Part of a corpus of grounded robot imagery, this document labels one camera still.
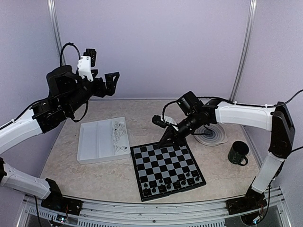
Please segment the black king piece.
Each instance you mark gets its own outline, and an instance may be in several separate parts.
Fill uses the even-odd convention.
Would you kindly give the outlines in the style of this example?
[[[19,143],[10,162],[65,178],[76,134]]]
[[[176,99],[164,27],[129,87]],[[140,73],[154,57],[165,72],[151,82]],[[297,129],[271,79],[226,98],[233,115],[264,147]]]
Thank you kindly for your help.
[[[173,185],[174,185],[174,189],[178,189],[178,188],[181,187],[179,180],[177,180],[176,182],[174,182]]]

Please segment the white plastic tray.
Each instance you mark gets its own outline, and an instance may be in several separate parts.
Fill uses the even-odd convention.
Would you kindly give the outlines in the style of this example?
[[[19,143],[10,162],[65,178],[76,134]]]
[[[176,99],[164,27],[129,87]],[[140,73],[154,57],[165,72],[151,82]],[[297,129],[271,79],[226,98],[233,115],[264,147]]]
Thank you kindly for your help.
[[[131,157],[130,144],[128,153],[121,155],[115,154],[113,148],[113,121],[122,122],[126,126],[124,117],[82,123],[80,125],[77,152],[77,161],[79,164],[94,164]]]

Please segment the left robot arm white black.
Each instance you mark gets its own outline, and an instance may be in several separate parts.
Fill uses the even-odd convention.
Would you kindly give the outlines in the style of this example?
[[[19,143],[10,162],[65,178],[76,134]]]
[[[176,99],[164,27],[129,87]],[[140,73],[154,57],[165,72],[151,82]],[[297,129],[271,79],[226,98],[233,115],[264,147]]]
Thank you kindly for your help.
[[[95,69],[97,52],[86,49],[78,55],[76,71],[70,65],[60,66],[47,74],[49,87],[47,98],[31,103],[15,119],[0,128],[0,152],[4,153],[17,144],[40,134],[45,134],[70,118],[75,112],[88,105],[92,96],[112,96],[120,77],[119,72],[105,74],[98,78]],[[0,160],[0,184],[41,199],[41,206],[58,212],[79,215],[83,202],[62,195],[54,180],[42,179],[21,172]]]

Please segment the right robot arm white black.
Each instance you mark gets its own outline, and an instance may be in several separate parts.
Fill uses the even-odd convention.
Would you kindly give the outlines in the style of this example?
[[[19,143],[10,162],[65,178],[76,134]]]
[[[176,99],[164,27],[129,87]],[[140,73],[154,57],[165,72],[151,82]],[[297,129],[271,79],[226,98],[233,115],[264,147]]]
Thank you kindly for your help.
[[[250,105],[210,97],[203,104],[200,97],[189,91],[175,101],[186,118],[176,123],[164,113],[155,115],[152,123],[165,128],[158,146],[186,144],[186,137],[204,126],[231,123],[271,132],[269,154],[265,158],[258,175],[252,181],[246,194],[226,202],[228,213],[238,214],[261,208],[269,204],[265,190],[279,175],[288,156],[294,152],[295,127],[285,102],[275,105]]]

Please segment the black white chessboard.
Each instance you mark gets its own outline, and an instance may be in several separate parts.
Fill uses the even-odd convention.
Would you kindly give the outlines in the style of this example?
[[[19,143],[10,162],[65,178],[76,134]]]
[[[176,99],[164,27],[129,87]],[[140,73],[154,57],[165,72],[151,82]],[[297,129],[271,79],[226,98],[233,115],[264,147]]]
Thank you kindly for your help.
[[[179,192],[186,192],[198,187],[206,185],[206,180],[189,148],[184,146],[166,146],[158,148],[158,143],[150,143],[131,147],[131,156],[134,165],[135,176],[139,189],[141,201],[152,201],[163,197],[170,196]],[[192,171],[197,171],[197,176],[192,176]],[[186,173],[190,172],[190,177],[186,177]],[[179,179],[179,175],[184,175],[183,179]],[[195,182],[195,178],[199,177],[199,182]],[[171,189],[167,189],[165,179],[170,179]],[[193,184],[188,184],[188,179],[193,179]],[[174,189],[173,183],[179,180],[180,188]],[[185,180],[186,184],[181,185],[181,181]],[[150,182],[156,181],[155,186],[150,186]],[[144,183],[148,183],[148,187],[143,187]],[[165,186],[164,192],[159,192],[159,186]],[[156,187],[156,192],[152,192],[152,188]],[[144,194],[144,189],[149,188],[150,192]]]

